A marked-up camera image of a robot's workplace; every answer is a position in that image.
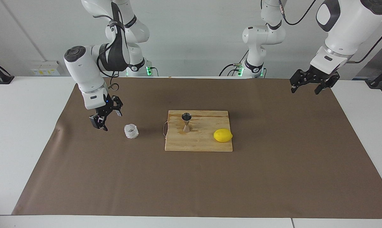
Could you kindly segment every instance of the white table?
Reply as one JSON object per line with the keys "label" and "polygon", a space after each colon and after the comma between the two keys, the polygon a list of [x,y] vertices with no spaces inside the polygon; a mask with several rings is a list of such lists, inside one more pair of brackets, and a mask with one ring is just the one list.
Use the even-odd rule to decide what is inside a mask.
{"label": "white table", "polygon": [[[74,87],[70,77],[17,77],[0,85],[0,215],[10,215]],[[382,177],[382,92],[364,82],[333,88]],[[0,227],[378,227],[382,219],[0,216]]]}

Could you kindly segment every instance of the metal jigger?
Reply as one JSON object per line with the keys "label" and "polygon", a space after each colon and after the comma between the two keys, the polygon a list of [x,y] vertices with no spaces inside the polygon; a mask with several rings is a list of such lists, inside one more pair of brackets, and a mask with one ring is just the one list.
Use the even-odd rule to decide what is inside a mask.
{"label": "metal jigger", "polygon": [[190,130],[190,127],[188,126],[188,124],[189,124],[191,118],[192,118],[191,114],[189,114],[189,113],[187,113],[187,112],[184,113],[184,114],[182,114],[182,120],[183,120],[184,123],[185,123],[185,127],[184,127],[184,132],[185,132],[185,133],[188,133],[188,132],[191,131],[191,130]]}

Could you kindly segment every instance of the brown tablecloth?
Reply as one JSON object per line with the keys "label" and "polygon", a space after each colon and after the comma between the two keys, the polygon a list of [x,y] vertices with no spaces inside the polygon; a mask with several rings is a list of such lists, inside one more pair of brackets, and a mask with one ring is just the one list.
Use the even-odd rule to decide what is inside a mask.
{"label": "brown tablecloth", "polygon": [[[123,117],[112,113],[108,132],[93,128],[74,88],[13,215],[382,218],[382,179],[330,89],[115,82]],[[168,110],[228,110],[234,152],[164,151]],[[137,139],[125,137],[129,123]]]}

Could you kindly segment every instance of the wall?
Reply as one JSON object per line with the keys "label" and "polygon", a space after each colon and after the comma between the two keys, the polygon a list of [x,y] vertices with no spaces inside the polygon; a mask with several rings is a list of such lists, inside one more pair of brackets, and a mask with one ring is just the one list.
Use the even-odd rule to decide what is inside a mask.
{"label": "wall", "polygon": [[[290,78],[296,69],[308,68],[327,37],[315,20],[321,2],[314,5],[300,24],[285,25],[284,43],[265,46],[268,78]],[[246,52],[241,39],[243,29],[264,24],[260,19],[259,0],[132,0],[131,3],[151,33],[150,40],[140,44],[143,54],[161,76],[218,75],[225,65],[238,62]],[[297,21],[310,3],[290,0],[286,5],[289,21]],[[92,18],[80,0],[0,0],[0,65],[15,75],[29,75],[31,61],[62,62],[65,51],[72,46],[107,43],[104,28],[104,21]],[[360,59],[381,34],[382,25],[353,59]],[[381,47],[382,42],[362,64],[342,68],[342,78],[356,76]]]}
{"label": "wall", "polygon": [[361,78],[376,78],[382,73],[382,49],[357,74]]}

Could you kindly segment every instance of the lemon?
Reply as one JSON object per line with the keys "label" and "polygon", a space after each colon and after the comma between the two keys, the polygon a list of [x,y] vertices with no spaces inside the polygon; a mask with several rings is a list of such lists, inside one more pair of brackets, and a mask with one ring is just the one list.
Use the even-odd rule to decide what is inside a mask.
{"label": "lemon", "polygon": [[230,141],[233,138],[233,135],[230,130],[222,128],[215,131],[214,138],[220,143],[225,143]]}

